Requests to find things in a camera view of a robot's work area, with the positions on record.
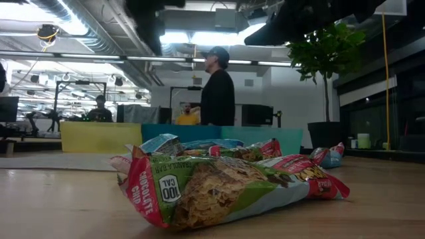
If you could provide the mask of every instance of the ceiling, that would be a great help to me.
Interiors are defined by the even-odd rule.
[[[134,22],[125,14],[122,7],[122,0],[61,0],[62,3],[72,5],[70,15],[71,21],[63,21],[57,17],[54,11],[47,11],[48,7],[40,9],[34,4],[18,5],[12,3],[0,3],[0,49],[16,51],[41,51],[46,43],[37,38],[37,29],[43,24],[52,24],[60,27],[57,38],[47,52],[66,52],[81,54],[102,54],[101,49],[94,49],[88,42],[90,39],[101,37],[105,46],[104,54],[126,54],[126,55],[150,55],[151,51],[141,42],[134,30]],[[402,18],[402,7],[397,8],[400,0],[387,0],[390,10],[399,10],[389,17],[390,24],[395,24]],[[227,1],[187,1],[184,9],[174,7],[166,8],[161,12],[160,17],[165,22],[166,35],[161,38],[163,41],[163,52],[169,56],[199,56],[199,51],[209,50],[215,44],[226,47],[234,60],[265,60],[265,61],[289,61],[288,50],[284,47],[259,47],[244,46],[244,37],[253,33],[264,24],[265,19],[257,22],[259,25],[250,25],[247,21],[251,10],[259,7],[266,7],[265,12],[270,14],[278,10],[282,1],[280,0],[227,0]],[[232,32],[223,32],[217,29],[218,14],[235,12],[234,20],[221,23],[222,27],[227,24],[232,26]],[[380,33],[379,18],[372,17],[363,24],[356,24],[352,17],[344,19],[349,24],[359,29],[369,31],[373,36]],[[62,79],[65,75],[70,80],[87,80],[90,82],[105,82],[110,100],[117,102],[138,102],[149,105],[149,90],[153,87],[174,86],[176,82],[186,80],[187,75],[192,73],[183,72],[203,72],[203,64],[189,63],[144,63],[144,62],[94,62],[93,60],[59,60],[52,62],[51,59],[35,58],[7,58],[3,59],[9,69],[9,80],[13,87],[13,94],[25,98],[28,103],[34,101],[43,102],[40,99],[53,99],[55,80]],[[234,66],[228,69],[230,72],[256,73],[261,77],[266,67],[261,66]],[[48,84],[35,84],[31,82],[31,76],[42,74],[42,78],[48,78]],[[124,85],[115,86],[116,77],[122,77]],[[100,94],[99,88],[94,85],[67,86],[72,89],[64,89],[59,95],[61,100],[87,100],[93,104],[92,99]],[[27,94],[28,90],[35,90],[34,96]],[[76,97],[72,91],[85,91],[83,97]],[[135,99],[135,93],[142,92],[143,98]]]

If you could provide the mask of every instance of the desk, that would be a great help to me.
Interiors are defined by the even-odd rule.
[[[150,226],[116,174],[0,169],[0,238],[423,238],[425,165],[344,158],[347,200],[305,200],[262,216],[170,234]]]

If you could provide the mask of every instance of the baseball cap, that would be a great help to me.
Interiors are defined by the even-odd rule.
[[[201,52],[201,54],[205,59],[207,59],[208,56],[217,56],[218,63],[223,69],[227,68],[228,61],[230,60],[229,53],[221,46],[215,46],[209,52]]]

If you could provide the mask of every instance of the computer monitor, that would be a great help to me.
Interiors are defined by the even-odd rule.
[[[0,97],[0,122],[16,122],[19,97]]]

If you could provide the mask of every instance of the black shirt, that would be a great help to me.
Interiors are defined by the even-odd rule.
[[[96,108],[90,110],[87,114],[87,118],[94,122],[113,122],[112,113],[106,108]]]
[[[225,70],[211,75],[201,96],[201,124],[234,125],[234,86]]]

